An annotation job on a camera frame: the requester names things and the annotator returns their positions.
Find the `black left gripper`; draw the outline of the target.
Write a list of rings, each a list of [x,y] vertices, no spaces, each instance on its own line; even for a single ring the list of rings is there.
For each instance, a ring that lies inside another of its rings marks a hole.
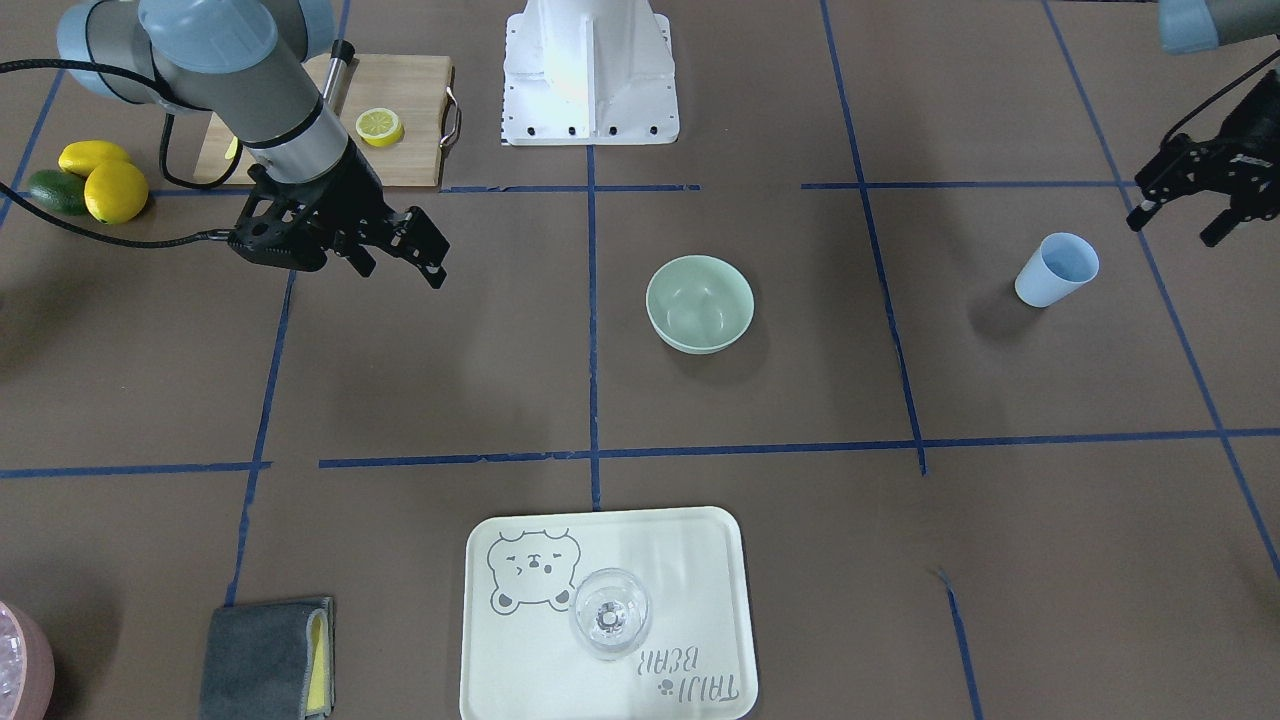
[[[1140,201],[1126,215],[1139,233],[1164,205],[1210,191],[1229,199],[1201,232],[1217,247],[1251,217],[1277,215],[1277,70],[1263,73],[1208,140],[1176,133],[1160,141],[1155,156],[1137,172]]]

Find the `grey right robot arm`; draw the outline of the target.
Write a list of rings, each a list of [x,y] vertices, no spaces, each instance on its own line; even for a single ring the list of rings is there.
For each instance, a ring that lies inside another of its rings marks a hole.
[[[250,263],[316,272],[332,255],[370,275],[370,249],[436,288],[449,245],[381,182],[305,70],[337,40],[326,1],[86,1],[58,51],[90,91],[173,111],[211,111],[253,158],[253,190],[228,236]]]

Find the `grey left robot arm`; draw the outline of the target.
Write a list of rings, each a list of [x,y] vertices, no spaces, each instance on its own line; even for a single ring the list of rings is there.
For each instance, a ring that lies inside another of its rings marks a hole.
[[[1203,53],[1279,32],[1275,1],[1161,1],[1158,32],[1164,51]],[[1243,82],[1258,82],[1222,119],[1216,136],[1196,140],[1183,127]],[[1277,54],[1267,55],[1178,120],[1160,140],[1156,154],[1135,174],[1140,202],[1128,227],[1139,232],[1176,199],[1201,192],[1228,197],[1225,210],[1199,233],[1207,247],[1235,228],[1270,222],[1279,210]]]

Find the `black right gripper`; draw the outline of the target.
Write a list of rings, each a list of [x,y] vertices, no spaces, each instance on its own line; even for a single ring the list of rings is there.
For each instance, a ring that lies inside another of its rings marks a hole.
[[[451,243],[421,208],[387,205],[361,151],[343,151],[330,170],[301,183],[274,179],[262,164],[248,174],[253,187],[227,237],[244,260],[317,272],[333,252],[369,278],[378,263],[367,250],[376,247],[416,268],[433,290],[445,283]]]

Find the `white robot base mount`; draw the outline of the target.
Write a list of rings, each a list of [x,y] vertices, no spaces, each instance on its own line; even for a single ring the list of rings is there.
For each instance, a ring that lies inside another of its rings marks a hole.
[[[504,41],[502,143],[677,142],[671,23],[650,3],[529,1]]]

